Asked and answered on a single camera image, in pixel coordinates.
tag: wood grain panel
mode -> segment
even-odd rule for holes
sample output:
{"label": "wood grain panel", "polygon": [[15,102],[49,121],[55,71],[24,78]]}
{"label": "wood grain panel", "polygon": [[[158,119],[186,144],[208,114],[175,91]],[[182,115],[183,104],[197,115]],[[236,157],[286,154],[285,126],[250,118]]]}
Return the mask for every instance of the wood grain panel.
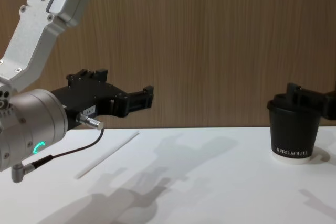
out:
{"label": "wood grain panel", "polygon": [[[0,3],[3,54],[26,0]],[[334,88],[336,0],[91,0],[30,88],[102,67],[125,91],[155,86],[153,109],[109,127],[268,125],[266,103],[287,82]]]}

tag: table surface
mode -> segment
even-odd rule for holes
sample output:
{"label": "table surface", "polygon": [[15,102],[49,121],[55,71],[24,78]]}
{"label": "table surface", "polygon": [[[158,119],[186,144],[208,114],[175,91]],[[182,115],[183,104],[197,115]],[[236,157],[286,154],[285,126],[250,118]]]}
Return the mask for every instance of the table surface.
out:
{"label": "table surface", "polygon": [[[272,157],[269,128],[141,129],[80,180],[74,176],[136,130],[55,159],[14,184],[0,173],[1,223],[335,223],[336,128],[321,127],[312,160]],[[91,143],[74,130],[24,164]]]}

